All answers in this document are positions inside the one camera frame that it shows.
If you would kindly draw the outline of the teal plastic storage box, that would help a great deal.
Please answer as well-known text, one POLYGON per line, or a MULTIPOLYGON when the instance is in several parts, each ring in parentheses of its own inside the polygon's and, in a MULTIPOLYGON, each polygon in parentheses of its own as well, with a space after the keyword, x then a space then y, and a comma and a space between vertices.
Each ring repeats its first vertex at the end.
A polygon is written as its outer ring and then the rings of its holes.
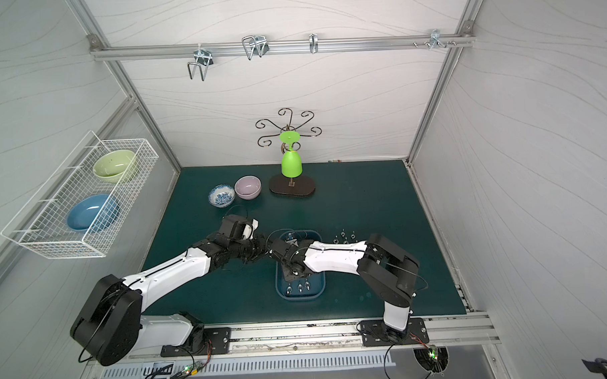
MULTIPOLYGON (((322 240, 318 232, 309 229, 301 231, 288 230, 281 233, 279 238, 291 244, 305 240, 322 240)), ((275 290, 282 299, 291 302, 314 301, 325 292, 325 272, 318 272, 308 277, 298 278, 289 274, 289 271, 279 262, 276 263, 275 267, 275 290)))

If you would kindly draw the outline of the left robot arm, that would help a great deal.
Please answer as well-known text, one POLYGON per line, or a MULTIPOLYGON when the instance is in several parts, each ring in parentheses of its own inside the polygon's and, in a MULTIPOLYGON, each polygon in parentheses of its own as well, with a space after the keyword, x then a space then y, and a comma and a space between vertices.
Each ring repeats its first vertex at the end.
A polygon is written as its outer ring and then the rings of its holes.
POLYGON ((94 286, 69 331, 91 359, 110 366, 132 351, 180 346, 199 322, 184 314, 148 316, 146 310, 186 283, 232 259, 253 261, 265 253, 257 219, 227 215, 218 231, 151 269, 119 278, 107 275, 94 286))

